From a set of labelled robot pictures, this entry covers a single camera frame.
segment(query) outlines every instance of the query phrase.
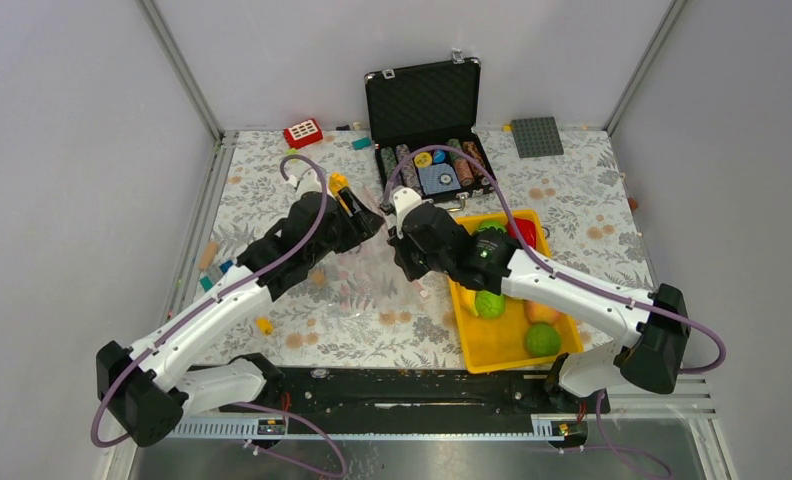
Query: stack of poker chips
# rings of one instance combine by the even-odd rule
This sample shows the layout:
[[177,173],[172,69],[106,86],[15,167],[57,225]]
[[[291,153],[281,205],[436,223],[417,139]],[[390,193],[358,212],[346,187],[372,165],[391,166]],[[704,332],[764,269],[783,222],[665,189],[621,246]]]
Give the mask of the stack of poker chips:
[[[381,164],[384,166],[384,177],[390,180],[393,170],[396,170],[396,154],[390,147],[381,149]],[[402,176],[396,175],[396,185],[402,185]]]
[[431,158],[431,154],[428,152],[422,152],[414,157],[414,165],[416,165],[417,168],[425,168],[431,165],[431,162],[433,161],[434,160]]
[[[452,148],[461,150],[461,142],[459,142],[457,138],[450,138],[446,144]],[[452,152],[449,152],[449,158],[452,159],[452,165],[455,167],[455,175],[458,177],[458,181],[461,185],[465,187],[472,185],[475,178],[473,178],[473,173],[470,170],[470,162],[464,157]]]
[[[396,146],[396,157],[401,162],[406,158],[411,150],[408,146],[403,144]],[[420,177],[417,176],[417,169],[414,167],[414,162],[407,161],[402,165],[402,182],[408,188],[413,188],[417,193],[422,195],[422,187],[420,186]]]
[[443,150],[435,150],[433,155],[432,163],[435,165],[439,165],[446,161],[446,152]]
[[[480,163],[481,166],[487,170],[487,162],[484,161],[484,157],[481,156],[481,152],[479,152],[478,146],[475,144],[475,142],[464,142],[463,146],[464,153],[475,158],[476,161],[478,161],[478,163]],[[490,180],[485,178],[477,168],[473,167],[472,165],[470,165],[470,167],[472,168],[473,176],[478,178],[482,185],[490,185]]]

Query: green ball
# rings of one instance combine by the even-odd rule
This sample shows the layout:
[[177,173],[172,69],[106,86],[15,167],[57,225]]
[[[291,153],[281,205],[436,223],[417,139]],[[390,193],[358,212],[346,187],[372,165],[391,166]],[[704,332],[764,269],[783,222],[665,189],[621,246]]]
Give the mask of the green ball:
[[478,225],[478,229],[476,229],[476,231],[480,232],[482,230],[487,230],[488,228],[495,228],[496,230],[500,230],[502,233],[508,232],[508,230],[505,228],[505,225],[503,225],[500,222],[497,222],[496,220],[485,220],[481,222]]
[[505,296],[482,290],[476,293],[476,311],[483,318],[496,318],[505,313]]
[[561,334],[552,326],[543,323],[526,332],[526,350],[533,357],[551,357],[561,351]]

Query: red lego brick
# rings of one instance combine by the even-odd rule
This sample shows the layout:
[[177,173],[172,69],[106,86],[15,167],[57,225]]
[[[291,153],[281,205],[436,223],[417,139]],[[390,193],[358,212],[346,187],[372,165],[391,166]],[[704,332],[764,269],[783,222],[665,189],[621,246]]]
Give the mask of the red lego brick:
[[309,118],[302,123],[284,129],[284,139],[290,148],[302,148],[322,140],[322,130],[316,120]]

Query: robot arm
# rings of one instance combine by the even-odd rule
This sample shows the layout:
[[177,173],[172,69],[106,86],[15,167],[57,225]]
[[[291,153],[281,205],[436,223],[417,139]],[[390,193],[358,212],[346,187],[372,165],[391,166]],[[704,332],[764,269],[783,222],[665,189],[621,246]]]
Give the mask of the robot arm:
[[182,417],[260,398],[280,373],[260,355],[228,365],[188,371],[202,352],[240,321],[267,311],[289,288],[331,252],[342,253],[373,237],[384,219],[372,213],[332,175],[325,214],[316,232],[289,259],[252,279],[297,245],[319,212],[322,194],[316,172],[299,180],[296,201],[282,218],[237,257],[213,288],[151,334],[123,348],[110,342],[96,355],[97,387],[103,399],[122,372],[138,362],[111,397],[108,410],[139,446],[165,437]]
[[[470,235],[443,209],[423,203],[410,189],[394,192],[392,205],[396,227],[388,243],[396,249],[395,261],[409,280],[429,271],[445,273],[469,289],[548,305],[613,338],[584,353],[560,355],[547,378],[547,387],[554,393],[565,391],[584,398],[625,382],[656,393],[673,391],[689,329],[635,305],[656,305],[684,315],[678,289],[661,285],[653,294],[563,266],[550,273],[538,267],[516,240],[493,229]],[[608,300],[562,280],[559,272],[633,302],[624,305]]]

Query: floor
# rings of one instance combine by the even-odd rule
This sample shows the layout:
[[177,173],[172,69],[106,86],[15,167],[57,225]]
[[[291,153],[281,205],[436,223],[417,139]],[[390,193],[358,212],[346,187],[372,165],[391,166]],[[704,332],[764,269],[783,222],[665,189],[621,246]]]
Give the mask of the floor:
[[[382,189],[372,149],[351,146],[366,135],[327,132],[299,153],[346,175],[361,200],[376,205]],[[537,212],[554,258],[612,282],[653,288],[605,132],[562,131],[563,156],[525,159],[517,155],[509,132],[479,132],[479,137],[512,208]],[[293,190],[278,173],[286,149],[281,132],[240,133],[211,235],[221,245],[217,262],[242,252],[286,215]],[[301,173],[302,165],[295,170]],[[469,199],[455,215],[498,211],[495,196],[488,195]],[[463,368],[445,278],[429,274],[419,284],[402,278],[380,233],[359,252],[326,257],[307,281],[269,311],[252,312],[201,361],[225,363],[262,352],[277,365]],[[272,335],[256,327],[260,316],[272,322]],[[589,325],[578,328],[585,349],[608,340]]]
[[[590,424],[589,444],[603,444],[595,425]],[[619,445],[645,449],[666,461],[674,478],[705,478],[691,432],[679,419],[608,423],[606,433]],[[371,440],[338,444],[349,465],[347,478],[350,479],[638,478],[611,452],[579,453],[576,450],[562,456],[547,453],[549,447],[542,442]],[[131,480],[325,478],[266,455],[252,457],[251,450],[244,451],[241,445],[240,441],[229,440],[167,439],[140,451]],[[274,448],[319,468],[340,470],[340,464],[325,442],[285,440]],[[640,458],[635,461],[657,475],[663,474],[651,461]]]

